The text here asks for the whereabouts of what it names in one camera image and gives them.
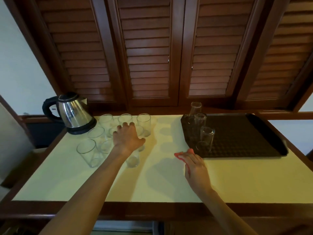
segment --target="electric kettle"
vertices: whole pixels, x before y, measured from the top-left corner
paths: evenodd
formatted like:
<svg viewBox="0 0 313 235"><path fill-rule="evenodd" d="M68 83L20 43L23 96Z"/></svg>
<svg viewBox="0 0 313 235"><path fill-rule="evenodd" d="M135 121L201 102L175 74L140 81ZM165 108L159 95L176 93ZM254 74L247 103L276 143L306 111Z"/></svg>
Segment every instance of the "electric kettle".
<svg viewBox="0 0 313 235"><path fill-rule="evenodd" d="M56 105L60 117L52 114L50 107L53 105ZM87 99L75 92L46 99L42 110L49 119L64 122L70 134L86 133L97 123L96 119L87 112Z"/></svg>

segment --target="white countertop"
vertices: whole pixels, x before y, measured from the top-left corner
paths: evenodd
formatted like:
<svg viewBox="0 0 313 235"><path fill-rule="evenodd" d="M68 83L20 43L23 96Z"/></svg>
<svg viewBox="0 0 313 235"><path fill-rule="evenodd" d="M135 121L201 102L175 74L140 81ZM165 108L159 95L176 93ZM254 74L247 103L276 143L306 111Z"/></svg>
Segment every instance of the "white countertop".
<svg viewBox="0 0 313 235"><path fill-rule="evenodd" d="M152 116L152 134L139 166L122 166L106 201L200 202L184 177L184 163L174 157L188 149L180 118ZM68 201L96 170L76 152L85 138L65 134L13 200ZM214 158L205 163L225 202L313 203L313 172L291 151L282 158Z"/></svg>

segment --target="black kettle handle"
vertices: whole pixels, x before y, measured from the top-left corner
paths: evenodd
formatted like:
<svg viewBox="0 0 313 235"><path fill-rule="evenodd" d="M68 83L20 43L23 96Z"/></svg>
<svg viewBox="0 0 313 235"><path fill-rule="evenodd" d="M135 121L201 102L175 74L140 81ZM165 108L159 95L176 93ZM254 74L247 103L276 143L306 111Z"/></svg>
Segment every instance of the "black kettle handle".
<svg viewBox="0 0 313 235"><path fill-rule="evenodd" d="M54 96L51 97L49 99L46 99L42 105L42 111L44 112L44 114L51 120L55 121L55 122L60 122L63 123L63 120L61 117L57 117L55 115L52 114L51 110L50 110L50 106L56 105L58 101L58 97Z"/></svg>

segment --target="louvered door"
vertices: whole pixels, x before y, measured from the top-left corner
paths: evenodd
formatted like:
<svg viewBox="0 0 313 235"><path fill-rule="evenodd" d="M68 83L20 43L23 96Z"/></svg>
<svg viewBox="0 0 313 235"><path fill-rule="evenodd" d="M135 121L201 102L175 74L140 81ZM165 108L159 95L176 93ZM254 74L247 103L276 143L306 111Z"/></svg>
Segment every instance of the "louvered door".
<svg viewBox="0 0 313 235"><path fill-rule="evenodd" d="M177 106L185 0L108 0L131 106Z"/></svg>
<svg viewBox="0 0 313 235"><path fill-rule="evenodd" d="M89 101L125 103L115 56L106 56L110 50L103 46L90 0L23 0L23 5L51 68L71 83L67 90Z"/></svg>
<svg viewBox="0 0 313 235"><path fill-rule="evenodd" d="M286 108L313 68L313 0L290 0L285 9L282 18L276 15L278 27L267 32L273 38L264 58L251 63L237 108Z"/></svg>
<svg viewBox="0 0 313 235"><path fill-rule="evenodd" d="M228 105L263 4L186 0L179 105Z"/></svg>

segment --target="counter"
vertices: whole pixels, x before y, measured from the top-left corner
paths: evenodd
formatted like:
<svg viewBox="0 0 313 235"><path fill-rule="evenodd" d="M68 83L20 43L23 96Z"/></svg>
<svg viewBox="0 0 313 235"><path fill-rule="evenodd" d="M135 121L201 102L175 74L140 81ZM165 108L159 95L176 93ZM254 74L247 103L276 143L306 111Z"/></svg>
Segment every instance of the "counter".
<svg viewBox="0 0 313 235"><path fill-rule="evenodd" d="M174 157L175 152L188 149L180 118L152 116L152 133L140 153L139 166L122 166L100 218L166 220L209 215L184 177L184 163ZM86 134L66 133L48 149L51 152L38 169L1 203L0 218L53 216L95 171L76 152L85 138ZM303 216L305 211L306 217L313 218L313 172L291 150L282 158L210 158L205 163L213 188L239 215Z"/></svg>

